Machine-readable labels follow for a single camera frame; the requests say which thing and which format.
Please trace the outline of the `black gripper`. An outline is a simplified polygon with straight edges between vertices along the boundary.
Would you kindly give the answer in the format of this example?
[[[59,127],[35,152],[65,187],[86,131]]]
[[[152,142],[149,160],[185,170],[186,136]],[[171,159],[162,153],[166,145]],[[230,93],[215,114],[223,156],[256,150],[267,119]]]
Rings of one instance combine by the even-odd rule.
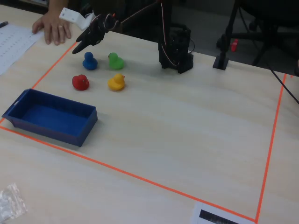
[[[89,45],[97,45],[103,39],[106,33],[114,30],[120,25],[120,21],[112,14],[99,14],[91,22],[87,28],[77,39],[78,45],[72,51],[72,54],[77,54],[84,50]]]

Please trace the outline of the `person's bare hand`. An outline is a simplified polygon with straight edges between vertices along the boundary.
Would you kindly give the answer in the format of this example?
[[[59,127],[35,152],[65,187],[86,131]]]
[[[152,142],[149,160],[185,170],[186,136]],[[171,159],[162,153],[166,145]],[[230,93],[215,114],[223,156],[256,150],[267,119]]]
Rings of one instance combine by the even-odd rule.
[[[44,31],[46,44],[60,45],[71,38],[70,23],[59,18],[61,10],[49,10],[32,25],[32,33]]]

